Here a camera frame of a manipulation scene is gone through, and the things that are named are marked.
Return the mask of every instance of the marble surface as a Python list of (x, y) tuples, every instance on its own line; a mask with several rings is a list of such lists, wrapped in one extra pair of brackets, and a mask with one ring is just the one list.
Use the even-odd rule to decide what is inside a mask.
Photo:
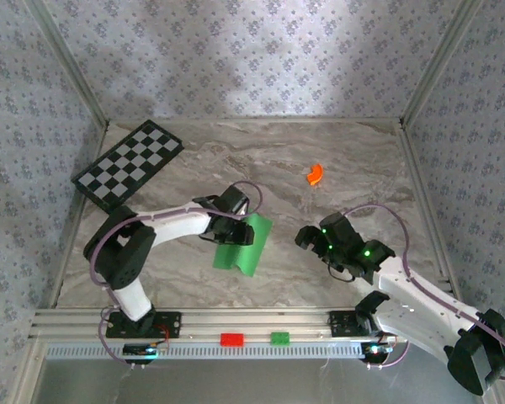
[[(397, 138), (389, 130), (356, 123), (163, 124), (185, 150), (126, 201), (133, 210), (159, 210), (194, 197), (219, 194), (231, 183), (251, 179), (264, 192), (260, 212), (274, 227), (252, 278), (211, 267), (216, 245), (184, 237), (151, 250), (141, 274), (148, 297), (160, 307), (349, 306), (370, 291), (364, 282), (329, 277), (315, 254), (294, 244), (297, 231), (335, 210), (377, 201), (396, 210), (412, 237), (411, 265), (433, 279), (432, 251)], [(111, 125), (103, 152), (130, 129)], [(312, 188), (310, 166), (321, 163), (324, 178)], [(243, 188), (258, 200), (254, 189)], [(58, 307), (100, 307), (107, 295), (93, 285), (82, 249), (106, 214), (87, 202), (66, 266)], [(365, 210), (352, 224), (364, 239), (377, 238), (397, 254), (402, 231), (388, 213)]]

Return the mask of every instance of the orange object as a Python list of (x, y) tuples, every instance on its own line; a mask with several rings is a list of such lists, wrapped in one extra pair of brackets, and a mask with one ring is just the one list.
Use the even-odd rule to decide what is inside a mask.
[(311, 186), (320, 182), (323, 177), (323, 167), (321, 164), (316, 164), (311, 167), (311, 173), (306, 176), (306, 180)]

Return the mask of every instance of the small block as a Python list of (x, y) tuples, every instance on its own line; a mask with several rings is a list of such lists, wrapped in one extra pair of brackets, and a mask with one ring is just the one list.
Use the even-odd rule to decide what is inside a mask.
[(146, 174), (146, 173), (144, 173), (142, 170), (137, 168), (133, 173), (130, 174), (130, 177), (133, 178), (135, 181), (138, 181), (139, 179), (144, 177), (144, 174)]
[(88, 184), (91, 183), (94, 179), (95, 179), (95, 177), (92, 174), (85, 173), (81, 177), (81, 179), (78, 180), (78, 182), (81, 183), (82, 185), (84, 185), (85, 187), (87, 187)]
[(122, 183), (119, 183), (114, 188), (112, 188), (112, 193), (116, 196), (121, 196), (126, 190), (127, 188)]
[(231, 334), (224, 332), (221, 334), (221, 346), (243, 348), (245, 346), (245, 336), (243, 334)]
[(289, 332), (272, 332), (271, 333), (271, 345), (276, 345), (278, 347), (288, 347), (290, 345), (290, 333)]
[(97, 188), (93, 194), (95, 196), (97, 196), (98, 198), (102, 199), (104, 198), (104, 196), (106, 194), (108, 194), (110, 192), (110, 189), (108, 189), (107, 187), (105, 187), (104, 185), (100, 186), (99, 188)]
[(171, 139), (167, 143), (165, 143), (164, 147), (165, 147), (165, 149), (167, 149), (170, 152), (170, 151), (174, 150), (178, 144), (179, 143), (177, 143), (174, 139)]

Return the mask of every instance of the red block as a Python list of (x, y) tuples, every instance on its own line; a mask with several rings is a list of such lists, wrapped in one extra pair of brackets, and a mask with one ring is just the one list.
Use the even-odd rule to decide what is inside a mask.
[(245, 336), (243, 334), (221, 334), (221, 346), (232, 348), (243, 348), (245, 346)]

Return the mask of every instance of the green cloth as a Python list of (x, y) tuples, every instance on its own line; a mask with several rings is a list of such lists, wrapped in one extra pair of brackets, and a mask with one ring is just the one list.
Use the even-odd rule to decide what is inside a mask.
[(213, 268), (232, 269), (238, 267), (246, 276), (253, 276), (263, 247), (266, 245), (273, 222), (258, 213), (243, 219), (254, 230), (254, 243), (251, 246), (221, 245), (215, 251)]

